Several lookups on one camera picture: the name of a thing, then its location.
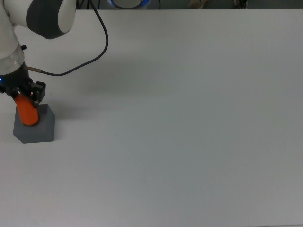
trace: orange cylinder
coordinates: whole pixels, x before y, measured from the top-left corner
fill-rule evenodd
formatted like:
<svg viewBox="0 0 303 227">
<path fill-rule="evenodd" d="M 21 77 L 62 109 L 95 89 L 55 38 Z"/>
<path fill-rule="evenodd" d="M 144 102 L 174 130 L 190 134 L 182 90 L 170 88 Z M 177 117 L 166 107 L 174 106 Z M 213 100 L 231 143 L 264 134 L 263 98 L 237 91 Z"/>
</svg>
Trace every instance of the orange cylinder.
<svg viewBox="0 0 303 227">
<path fill-rule="evenodd" d="M 17 104 L 20 120 L 24 125 L 33 126 L 39 121 L 38 111 L 34 108 L 28 98 L 19 94 L 15 98 L 15 102 Z"/>
</svg>

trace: gray block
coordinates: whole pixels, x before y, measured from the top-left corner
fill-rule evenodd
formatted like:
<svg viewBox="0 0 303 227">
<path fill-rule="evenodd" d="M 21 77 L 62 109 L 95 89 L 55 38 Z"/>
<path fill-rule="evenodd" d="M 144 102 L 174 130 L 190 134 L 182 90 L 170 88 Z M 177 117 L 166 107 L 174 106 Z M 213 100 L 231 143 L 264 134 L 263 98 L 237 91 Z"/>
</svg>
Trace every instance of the gray block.
<svg viewBox="0 0 303 227">
<path fill-rule="evenodd" d="M 14 136 L 22 143 L 52 142 L 54 139 L 55 115 L 48 104 L 38 106 L 39 122 L 35 126 L 22 124 L 18 110 L 15 114 Z"/>
</svg>

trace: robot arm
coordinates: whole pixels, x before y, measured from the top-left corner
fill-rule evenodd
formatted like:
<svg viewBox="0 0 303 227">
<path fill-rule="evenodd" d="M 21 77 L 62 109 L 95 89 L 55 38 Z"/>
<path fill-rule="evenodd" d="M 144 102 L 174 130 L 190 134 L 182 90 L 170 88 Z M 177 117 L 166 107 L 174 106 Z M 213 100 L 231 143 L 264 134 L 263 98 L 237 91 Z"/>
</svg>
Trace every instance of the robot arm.
<svg viewBox="0 0 303 227">
<path fill-rule="evenodd" d="M 54 39 L 71 29 L 76 0 L 4 0 L 4 9 L 13 24 Z"/>
<path fill-rule="evenodd" d="M 14 28 L 22 25 L 54 39 L 71 29 L 75 11 L 76 0 L 0 0 L 0 93 L 15 100 L 24 125 L 38 121 L 36 108 L 45 95 L 45 83 L 34 83 L 29 77 L 25 47 L 20 46 Z"/>
</svg>

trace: black cable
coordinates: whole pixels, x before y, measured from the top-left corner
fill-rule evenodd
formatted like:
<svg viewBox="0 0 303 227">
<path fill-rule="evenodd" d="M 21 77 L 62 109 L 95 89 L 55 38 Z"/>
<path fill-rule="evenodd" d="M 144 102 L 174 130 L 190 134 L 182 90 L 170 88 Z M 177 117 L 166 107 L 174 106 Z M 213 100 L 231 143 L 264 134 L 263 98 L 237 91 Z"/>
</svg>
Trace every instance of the black cable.
<svg viewBox="0 0 303 227">
<path fill-rule="evenodd" d="M 82 7 L 83 3 L 84 3 L 84 0 L 82 0 L 82 2 L 80 3 L 80 5 L 79 5 L 78 9 L 81 9 L 81 7 Z"/>
<path fill-rule="evenodd" d="M 81 68 L 81 67 L 83 67 L 83 66 L 86 66 L 86 65 L 88 65 L 88 64 L 91 64 L 92 62 L 98 60 L 99 58 L 101 58 L 101 57 L 105 54 L 105 52 L 106 52 L 106 50 L 107 50 L 107 48 L 108 48 L 108 40 L 109 40 L 109 38 L 108 38 L 108 33 L 107 33 L 107 29 L 106 29 L 106 27 L 105 27 L 105 24 L 104 24 L 103 20 L 101 19 L 100 14 L 99 14 L 98 11 L 97 11 L 95 5 L 92 3 L 92 0 L 88 0 L 88 1 L 89 1 L 89 3 L 91 4 L 91 7 L 92 7 L 93 10 L 95 11 L 95 14 L 97 15 L 97 17 L 98 17 L 98 19 L 99 19 L 99 21 L 100 21 L 100 23 L 101 23 L 101 25 L 102 25 L 102 27 L 103 27 L 103 29 L 104 29 L 104 33 L 105 33 L 105 36 L 106 36 L 106 44 L 105 44 L 104 50 L 103 50 L 102 53 L 101 53 L 99 56 L 97 56 L 96 58 L 94 58 L 94 59 L 92 59 L 92 60 L 90 60 L 90 61 L 88 61 L 88 62 L 86 62 L 86 63 L 83 63 L 83 64 L 81 64 L 81 65 L 79 65 L 79 66 L 77 66 L 77 67 L 75 67 L 75 68 L 73 68 L 73 69 L 71 69 L 71 70 L 69 70 L 69 71 L 67 71 L 67 72 L 64 72 L 64 73 L 50 73 L 50 72 L 45 72 L 45 71 L 42 70 L 41 73 L 46 74 L 46 75 L 50 75 L 50 76 L 55 76 L 55 77 L 64 76 L 64 75 L 66 75 L 66 74 L 69 74 L 69 73 L 71 73 L 71 72 L 74 72 L 75 70 L 77 70 L 77 69 L 79 69 L 79 68 Z"/>
</svg>

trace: white table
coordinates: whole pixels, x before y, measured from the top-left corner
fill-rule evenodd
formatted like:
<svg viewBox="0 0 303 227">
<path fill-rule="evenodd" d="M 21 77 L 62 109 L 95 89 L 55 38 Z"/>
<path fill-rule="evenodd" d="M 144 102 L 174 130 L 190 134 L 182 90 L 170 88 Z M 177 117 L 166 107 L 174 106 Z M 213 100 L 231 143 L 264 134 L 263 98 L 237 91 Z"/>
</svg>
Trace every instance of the white table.
<svg viewBox="0 0 303 227">
<path fill-rule="evenodd" d="M 303 223 L 303 10 L 100 13 L 101 60 L 31 75 L 55 142 L 19 142 L 0 96 L 0 226 Z M 17 35 L 51 72 L 105 43 L 93 11 L 56 40 Z"/>
</svg>

